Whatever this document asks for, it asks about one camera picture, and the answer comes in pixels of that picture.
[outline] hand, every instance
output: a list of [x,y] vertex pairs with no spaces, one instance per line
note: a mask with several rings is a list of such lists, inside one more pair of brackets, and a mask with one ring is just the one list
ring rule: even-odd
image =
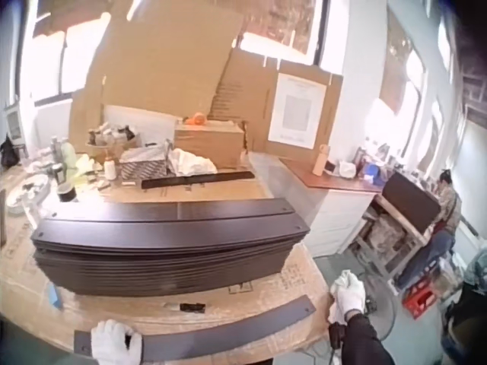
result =
[[346,285],[338,286],[336,302],[345,320],[348,321],[350,314],[363,313],[365,309],[365,287],[354,274],[347,273]]
[[[126,335],[132,336],[129,348]],[[142,336],[113,319],[102,321],[91,330],[91,353],[100,365],[140,365]]]

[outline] black sleeve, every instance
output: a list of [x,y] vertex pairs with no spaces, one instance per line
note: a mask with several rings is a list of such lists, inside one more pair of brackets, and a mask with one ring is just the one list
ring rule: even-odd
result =
[[362,314],[353,316],[345,330],[343,365],[394,365],[393,358],[377,338],[374,327]]

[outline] stack of wooden boards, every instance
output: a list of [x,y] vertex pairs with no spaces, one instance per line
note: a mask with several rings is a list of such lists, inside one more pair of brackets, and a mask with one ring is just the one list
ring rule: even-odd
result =
[[31,238],[38,266],[60,287],[151,297],[276,274],[308,232],[284,199],[63,203]]

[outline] poster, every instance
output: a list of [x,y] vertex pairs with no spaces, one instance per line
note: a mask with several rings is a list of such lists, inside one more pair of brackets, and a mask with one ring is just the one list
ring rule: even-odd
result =
[[279,74],[269,141],[313,149],[325,93],[323,84]]

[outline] gloved hand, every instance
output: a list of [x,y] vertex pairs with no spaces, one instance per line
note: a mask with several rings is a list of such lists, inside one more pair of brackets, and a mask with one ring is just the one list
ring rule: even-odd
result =
[[341,309],[345,320],[347,313],[357,310],[363,313],[365,310],[365,287],[350,271],[347,274],[347,285],[340,286],[336,294],[336,302]]
[[330,323],[338,322],[346,324],[345,315],[356,309],[360,313],[365,308],[365,288],[350,270],[343,270],[335,280],[329,292],[335,298],[335,303],[329,309],[328,320]]
[[[126,335],[132,336],[129,348]],[[100,365],[140,365],[142,336],[113,319],[102,321],[91,330],[91,353]]]

